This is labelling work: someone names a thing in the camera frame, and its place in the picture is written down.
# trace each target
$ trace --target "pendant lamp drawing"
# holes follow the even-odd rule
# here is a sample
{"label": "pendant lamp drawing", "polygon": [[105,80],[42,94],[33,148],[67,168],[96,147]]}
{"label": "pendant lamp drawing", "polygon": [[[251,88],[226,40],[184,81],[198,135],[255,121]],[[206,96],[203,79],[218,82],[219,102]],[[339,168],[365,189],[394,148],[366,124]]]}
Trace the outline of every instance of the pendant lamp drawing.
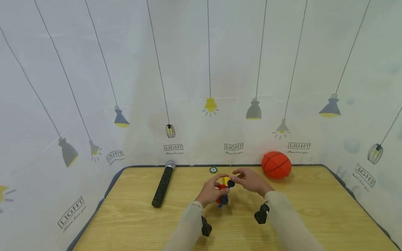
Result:
{"label": "pendant lamp drawing", "polygon": [[150,17],[151,30],[152,30],[152,37],[153,37],[153,39],[154,39],[156,60],[157,60],[157,62],[158,62],[160,82],[161,82],[161,84],[162,84],[163,98],[165,99],[166,116],[168,117],[168,124],[166,125],[166,136],[171,139],[171,138],[174,138],[174,137],[176,136],[176,131],[174,130],[174,127],[173,127],[173,125],[170,123],[170,120],[169,120],[168,104],[167,104],[167,102],[166,102],[165,88],[163,87],[162,73],[161,73],[161,71],[160,71],[158,50],[156,49],[154,27],[152,26],[151,12],[150,12],[150,6],[149,6],[149,3],[148,3],[148,0],[147,0],[147,7],[148,7],[148,14],[149,14],[149,17]]}
{"label": "pendant lamp drawing", "polygon": [[3,29],[1,29],[1,27],[0,27],[0,31],[1,31],[1,33],[3,35],[3,37],[4,37],[4,40],[5,40],[8,48],[10,49],[10,51],[13,54],[15,60],[19,64],[19,66],[20,66],[25,78],[27,79],[28,84],[30,85],[30,87],[32,88],[32,90],[35,93],[36,97],[38,98],[39,102],[41,103],[41,105],[42,105],[43,109],[45,110],[47,116],[49,117],[49,120],[52,123],[57,135],[59,136],[59,145],[60,145],[60,142],[63,141],[62,145],[60,145],[60,146],[62,147],[62,156],[63,156],[63,159],[64,159],[64,163],[66,164],[67,167],[71,166],[75,162],[77,157],[78,157],[77,151],[74,149],[74,147],[72,145],[67,143],[65,138],[63,139],[61,137],[61,135],[59,133],[59,130],[57,129],[55,123],[53,122],[53,119],[51,118],[51,116],[50,116],[49,112],[47,111],[45,105],[43,104],[41,98],[39,97],[38,93],[36,92],[35,88],[33,87],[31,81],[29,80],[28,75],[26,74],[26,72],[24,70],[24,67],[21,65],[21,63],[18,60],[17,56],[15,55],[13,49],[11,48],[10,44],[8,43],[8,40],[7,40],[7,38],[6,38],[6,36],[5,36],[4,32],[3,32]]}
{"label": "pendant lamp drawing", "polygon": [[2,203],[3,201],[5,201],[5,202],[13,202],[14,201],[13,199],[10,199],[7,195],[17,191],[17,189],[13,189],[8,192],[5,192],[7,189],[8,189],[8,187],[0,185],[0,203]]}
{"label": "pendant lamp drawing", "polygon": [[89,17],[91,18],[92,27],[94,28],[96,40],[98,41],[98,45],[99,45],[99,50],[100,50],[100,53],[102,54],[103,62],[105,64],[105,68],[106,68],[106,72],[107,72],[107,76],[109,77],[109,82],[110,82],[110,86],[112,88],[113,97],[115,98],[115,103],[116,103],[116,105],[115,105],[115,112],[116,112],[115,125],[117,125],[118,127],[121,127],[121,128],[126,128],[127,126],[130,125],[130,123],[128,123],[128,121],[125,119],[125,117],[123,116],[123,112],[121,111],[121,109],[117,105],[115,89],[113,88],[112,79],[110,78],[109,69],[108,69],[107,64],[106,64],[105,56],[103,55],[103,50],[102,50],[102,47],[101,47],[101,43],[99,42],[98,33],[96,32],[95,24],[94,24],[91,12],[90,12],[89,7],[88,7],[88,2],[86,0],[85,0],[85,4],[86,4],[86,9],[88,10]]}
{"label": "pendant lamp drawing", "polygon": [[268,2],[268,0],[265,0],[263,32],[262,32],[262,35],[261,35],[260,60],[259,60],[259,64],[258,64],[258,73],[257,73],[257,86],[256,86],[256,90],[255,90],[255,98],[252,99],[251,106],[247,110],[247,113],[246,113],[246,119],[248,119],[248,120],[258,120],[258,119],[261,119],[261,117],[262,117],[261,116],[261,108],[258,105],[260,102],[257,100],[257,93],[258,93],[258,81],[260,79],[261,54],[263,52],[265,16],[267,14],[267,2]]}
{"label": "pendant lamp drawing", "polygon": [[371,0],[369,0],[369,2],[367,3],[366,10],[364,11],[363,18],[361,19],[359,28],[357,30],[355,39],[354,39],[352,47],[351,47],[351,50],[349,51],[348,58],[346,59],[346,63],[345,63],[345,66],[344,66],[344,68],[342,70],[342,74],[340,76],[339,83],[338,83],[338,86],[336,88],[336,91],[335,91],[335,93],[331,94],[331,97],[328,99],[328,104],[326,106],[324,106],[324,108],[319,112],[319,114],[321,116],[325,117],[325,118],[334,118],[334,117],[340,116],[340,111],[339,111],[339,107],[338,107],[338,104],[337,104],[338,101],[339,101],[339,99],[338,99],[338,89],[339,89],[340,83],[342,81],[343,74],[345,73],[346,66],[348,65],[349,59],[351,57],[353,48],[354,48],[355,43],[356,43],[357,36],[359,35],[360,29],[361,29],[361,26],[363,24],[364,17],[366,16],[367,9],[369,8],[370,2],[371,2]]}
{"label": "pendant lamp drawing", "polygon": [[[35,5],[36,5],[36,8],[38,9],[38,13],[39,13],[39,15],[40,15],[40,17],[41,17],[41,20],[42,20],[42,22],[43,22],[43,25],[44,25],[44,27],[45,27],[45,29],[46,29],[46,32],[47,32],[47,34],[48,34],[48,36],[49,36],[49,38],[50,38],[50,40],[51,40],[51,42],[52,42],[52,45],[53,45],[54,50],[55,50],[55,52],[56,52],[56,55],[57,55],[57,57],[58,57],[58,59],[59,59],[60,65],[61,65],[61,67],[62,67],[62,69],[63,69],[63,72],[64,72],[64,76],[66,77],[66,81],[67,81],[67,83],[68,83],[68,86],[70,87],[71,94],[72,94],[73,99],[74,99],[74,102],[75,102],[75,104],[76,104],[78,113],[79,113],[79,115],[80,115],[80,117],[81,117],[82,124],[84,125],[86,134],[88,135],[88,138],[89,138],[89,146],[90,146],[90,153],[91,153],[92,156],[97,157],[97,155],[100,154],[100,153],[99,153],[99,150],[100,150],[101,148],[99,148],[98,146],[94,145],[94,143],[93,143],[92,140],[91,140],[91,137],[89,136],[88,129],[86,128],[86,125],[85,125],[85,122],[84,122],[84,118],[82,117],[82,114],[81,114],[81,111],[80,111],[80,107],[78,107],[78,103],[77,103],[76,97],[75,97],[75,95],[74,95],[73,89],[72,89],[72,87],[71,87],[70,80],[68,79],[66,70],[65,70],[64,65],[63,65],[63,62],[62,62],[62,60],[61,60],[61,58],[60,58],[59,52],[58,52],[58,50],[57,50],[57,48],[56,48],[56,45],[55,45],[55,43],[54,43],[54,41],[53,41],[53,37],[50,35],[49,30],[47,29],[45,20],[43,19],[43,16],[42,16],[41,11],[40,11],[40,9],[39,9],[39,7],[38,7],[38,4],[36,3],[36,0],[33,0],[33,1],[34,1]],[[65,162],[66,166],[69,167],[69,166],[72,165],[72,164],[75,162],[75,160],[77,159],[78,153],[77,153],[77,151],[76,151],[69,143],[67,143],[66,139],[63,139],[62,137],[59,138],[59,146],[62,147],[62,155],[63,155],[64,162]]]}
{"label": "pendant lamp drawing", "polygon": [[209,73],[209,98],[207,98],[207,102],[205,104],[203,112],[205,112],[205,116],[209,114],[211,117],[212,114],[216,115],[216,111],[219,111],[218,106],[215,103],[215,99],[211,97],[211,52],[209,49],[209,1],[207,0],[207,20],[208,20],[208,73]]}
{"label": "pendant lamp drawing", "polygon": [[289,98],[290,98],[290,91],[292,90],[292,83],[293,83],[293,77],[295,75],[295,69],[296,69],[296,63],[297,63],[297,56],[299,55],[299,48],[300,48],[300,40],[302,38],[302,32],[303,32],[303,26],[304,26],[304,18],[306,17],[306,10],[307,10],[307,0],[306,0],[306,5],[304,7],[304,13],[303,13],[303,20],[301,22],[301,28],[300,28],[300,35],[299,35],[299,42],[297,43],[297,50],[296,50],[296,57],[295,57],[295,63],[293,65],[293,71],[292,71],[292,78],[290,80],[290,86],[289,86],[289,94],[287,96],[287,101],[286,101],[286,107],[285,107],[285,114],[283,115],[283,119],[281,121],[281,124],[278,126],[275,132],[272,134],[275,134],[275,138],[278,137],[279,139],[282,138],[282,135],[286,138],[287,135],[286,133],[290,133],[288,127],[286,126],[286,112],[287,112],[287,106],[289,104]]}
{"label": "pendant lamp drawing", "polygon": [[385,134],[384,138],[382,139],[380,144],[374,144],[368,154],[367,154],[367,160],[370,161],[371,163],[373,163],[374,165],[377,164],[379,162],[379,160],[381,159],[382,153],[384,152],[384,148],[382,147],[382,144],[384,143],[385,139],[388,136],[388,133],[390,133],[392,127],[395,124],[396,119],[398,118],[399,114],[402,111],[402,107],[399,110],[399,112],[396,114],[396,117],[394,119],[394,121],[391,124],[391,127],[388,129],[387,133]]}

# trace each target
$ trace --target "black microphone handle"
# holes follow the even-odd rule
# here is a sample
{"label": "black microphone handle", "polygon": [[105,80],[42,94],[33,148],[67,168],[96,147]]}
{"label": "black microphone handle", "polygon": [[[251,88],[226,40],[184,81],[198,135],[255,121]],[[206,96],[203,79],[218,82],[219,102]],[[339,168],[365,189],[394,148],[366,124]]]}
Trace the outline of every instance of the black microphone handle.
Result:
{"label": "black microphone handle", "polygon": [[154,199],[152,200],[152,205],[156,208],[160,208],[162,206],[172,173],[173,168],[165,167],[165,171],[163,172],[158,188],[156,189]]}

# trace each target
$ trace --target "red toy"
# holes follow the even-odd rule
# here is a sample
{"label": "red toy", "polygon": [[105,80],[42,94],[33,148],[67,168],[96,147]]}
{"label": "red toy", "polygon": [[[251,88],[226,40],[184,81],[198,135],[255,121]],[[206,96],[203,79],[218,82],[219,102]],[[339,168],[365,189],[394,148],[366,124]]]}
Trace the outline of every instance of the red toy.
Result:
{"label": "red toy", "polygon": [[268,178],[283,179],[289,176],[292,163],[285,154],[274,151],[264,155],[261,167]]}
{"label": "red toy", "polygon": [[[223,177],[223,184],[219,184],[218,189],[225,189],[225,188],[232,188],[234,187],[235,183],[229,179],[229,177]],[[228,195],[222,195],[221,197],[219,197],[216,201],[216,203],[218,203],[218,208],[221,208],[223,205],[227,205],[229,203],[229,197]]]}

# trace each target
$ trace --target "lamp cord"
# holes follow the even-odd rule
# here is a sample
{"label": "lamp cord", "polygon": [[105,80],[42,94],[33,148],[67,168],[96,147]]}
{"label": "lamp cord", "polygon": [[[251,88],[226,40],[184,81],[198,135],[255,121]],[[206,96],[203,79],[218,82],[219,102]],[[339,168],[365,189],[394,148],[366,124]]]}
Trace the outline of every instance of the lamp cord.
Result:
{"label": "lamp cord", "polygon": [[399,116],[399,114],[401,113],[401,111],[402,111],[402,107],[401,107],[401,109],[399,109],[399,112],[396,114],[396,117],[395,117],[394,121],[392,122],[391,127],[388,129],[388,132],[385,134],[385,137],[384,137],[383,140],[381,141],[381,144],[380,144],[380,145],[382,145],[382,143],[384,143],[385,138],[388,136],[388,133],[391,131],[392,127],[394,126],[395,121],[396,121],[396,119],[398,118],[398,116]]}
{"label": "lamp cord", "polygon": [[209,4],[207,0],[207,20],[208,20],[208,73],[209,73],[209,98],[211,98],[211,52],[209,49]]}
{"label": "lamp cord", "polygon": [[340,80],[339,80],[339,83],[338,83],[338,87],[336,88],[335,94],[337,94],[337,93],[338,93],[338,89],[339,89],[339,86],[340,86],[340,82],[342,81],[343,74],[345,73],[346,66],[348,65],[349,58],[351,57],[353,47],[355,46],[357,36],[358,36],[359,31],[360,31],[360,28],[361,28],[361,26],[362,26],[362,24],[363,24],[364,17],[366,16],[367,9],[369,8],[370,2],[371,2],[371,0],[369,0],[369,2],[368,2],[368,4],[367,4],[367,7],[366,7],[366,10],[364,11],[363,18],[361,19],[361,22],[360,22],[360,25],[359,25],[359,29],[357,30],[357,33],[356,33],[355,39],[354,39],[354,41],[353,41],[353,44],[352,44],[351,50],[350,50],[350,52],[349,52],[348,59],[346,60],[346,64],[345,64],[345,67],[343,68],[342,75],[340,76]]}
{"label": "lamp cord", "polygon": [[260,67],[261,67],[261,54],[263,52],[263,40],[264,40],[264,29],[265,29],[265,16],[267,14],[267,2],[268,0],[265,0],[265,11],[264,11],[264,22],[263,22],[263,34],[261,35],[261,48],[260,48],[260,61],[258,64],[258,74],[257,74],[257,87],[255,90],[255,98],[257,98],[257,92],[258,92],[258,81],[260,79]]}
{"label": "lamp cord", "polygon": [[91,18],[92,26],[94,27],[96,40],[98,41],[98,45],[99,45],[100,53],[102,54],[103,62],[105,63],[107,76],[109,77],[110,86],[112,87],[113,97],[115,98],[116,106],[118,106],[118,105],[117,105],[116,95],[115,95],[115,90],[113,89],[113,85],[112,85],[112,79],[110,78],[110,74],[109,74],[109,69],[107,68],[105,56],[103,55],[101,43],[99,42],[98,33],[96,32],[95,24],[94,24],[94,21],[93,21],[93,19],[92,19],[92,15],[91,15],[91,12],[89,11],[88,3],[87,3],[86,0],[85,0],[85,4],[86,4],[86,8],[87,8],[87,10],[88,10],[89,17]]}
{"label": "lamp cord", "polygon": [[43,25],[45,26],[46,32],[47,32],[47,34],[48,34],[49,37],[50,37],[50,40],[51,40],[51,42],[52,42],[52,44],[53,44],[53,47],[54,47],[54,49],[55,49],[55,51],[56,51],[57,57],[59,58],[60,65],[61,65],[62,68],[63,68],[64,75],[66,76],[66,80],[67,80],[68,86],[70,87],[71,94],[73,95],[74,102],[75,102],[75,104],[76,104],[76,106],[77,106],[78,113],[80,114],[82,123],[83,123],[83,125],[84,125],[84,127],[85,127],[86,134],[88,135],[89,140],[91,140],[91,137],[89,136],[89,133],[88,133],[88,129],[86,128],[86,125],[85,125],[85,123],[84,123],[84,119],[83,119],[83,117],[82,117],[80,108],[78,107],[77,100],[76,100],[76,98],[75,98],[75,96],[74,96],[73,89],[71,88],[70,80],[69,80],[68,77],[67,77],[66,70],[64,69],[63,62],[62,62],[62,60],[61,60],[61,58],[60,58],[59,52],[57,51],[56,45],[55,45],[55,43],[54,43],[54,41],[53,41],[53,38],[51,37],[51,35],[50,35],[50,33],[49,33],[49,30],[47,29],[47,26],[46,26],[46,24],[45,24],[45,20],[43,19],[43,16],[42,16],[42,14],[41,14],[41,11],[39,10],[39,7],[38,7],[38,4],[36,3],[36,0],[33,0],[33,1],[34,1],[35,5],[36,5],[36,8],[38,9],[39,15],[41,16]]}
{"label": "lamp cord", "polygon": [[148,4],[148,0],[147,0],[147,7],[148,7],[148,14],[149,14],[149,16],[150,16],[150,23],[151,23],[152,37],[154,38],[155,53],[156,53],[156,60],[158,61],[158,68],[159,68],[160,82],[162,83],[163,98],[165,99],[166,115],[167,115],[167,117],[168,117],[168,124],[170,124],[170,121],[169,121],[169,113],[168,113],[168,105],[167,105],[167,103],[166,103],[165,89],[164,89],[164,87],[163,87],[162,73],[161,73],[161,71],[160,71],[160,64],[159,64],[158,50],[156,49],[156,41],[155,41],[155,35],[154,35],[154,27],[152,26],[151,12],[150,12],[150,6],[149,6],[149,4]]}
{"label": "lamp cord", "polygon": [[293,77],[294,77],[294,75],[295,75],[296,62],[297,62],[297,55],[299,55],[300,40],[301,40],[301,38],[302,38],[302,32],[303,32],[303,26],[304,26],[304,18],[306,17],[307,2],[308,2],[308,0],[306,0],[306,6],[304,7],[303,21],[301,22],[301,29],[300,29],[300,35],[299,35],[299,43],[297,44],[297,51],[296,51],[295,63],[294,63],[294,65],[293,65],[292,78],[291,78],[291,80],[290,80],[289,94],[288,94],[288,96],[287,96],[286,108],[285,108],[285,115],[283,116],[283,119],[286,119],[287,105],[289,104],[290,91],[292,90],[292,83],[293,83]]}
{"label": "lamp cord", "polygon": [[57,130],[56,125],[54,124],[54,122],[53,122],[53,120],[52,120],[52,118],[51,118],[51,116],[50,116],[50,114],[49,114],[49,112],[47,111],[45,105],[43,104],[43,102],[42,102],[41,98],[39,97],[38,93],[36,92],[35,88],[32,86],[31,81],[29,80],[29,78],[28,78],[28,76],[27,76],[27,74],[26,74],[26,72],[25,72],[25,70],[24,70],[24,67],[21,65],[20,61],[18,60],[17,56],[15,55],[14,51],[12,50],[10,44],[8,43],[8,40],[7,40],[7,38],[6,38],[6,36],[5,36],[4,32],[3,32],[3,29],[1,29],[1,27],[0,27],[0,31],[1,31],[1,33],[3,34],[4,40],[6,41],[6,44],[7,44],[7,46],[9,47],[11,53],[14,55],[15,60],[16,60],[17,63],[20,65],[21,70],[23,71],[23,73],[24,73],[24,75],[25,75],[25,78],[27,79],[27,81],[28,81],[29,85],[31,86],[31,88],[32,88],[33,92],[35,93],[35,95],[38,97],[39,102],[40,102],[41,105],[43,106],[43,109],[45,110],[47,116],[49,117],[51,123],[53,124],[54,129],[55,129],[56,132],[57,132],[57,135],[59,135],[59,137],[61,137],[59,131]]}

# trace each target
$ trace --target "wooden table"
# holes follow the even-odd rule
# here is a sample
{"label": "wooden table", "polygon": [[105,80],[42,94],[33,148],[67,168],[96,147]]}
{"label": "wooden table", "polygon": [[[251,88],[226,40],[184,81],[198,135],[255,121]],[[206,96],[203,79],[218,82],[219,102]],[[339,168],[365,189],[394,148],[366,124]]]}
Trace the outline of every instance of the wooden table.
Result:
{"label": "wooden table", "polygon": [[[251,168],[263,176],[260,167]],[[218,167],[218,173],[234,169]],[[184,208],[213,176],[208,167],[176,168],[162,208],[153,208],[163,170],[124,170],[74,250],[162,250]],[[326,250],[397,250],[326,168],[293,167],[290,177],[271,185],[286,195]],[[227,206],[219,209],[211,204],[204,209],[213,230],[209,237],[198,239],[194,250],[283,250],[271,225],[254,220],[262,202],[259,195],[236,185]]]}

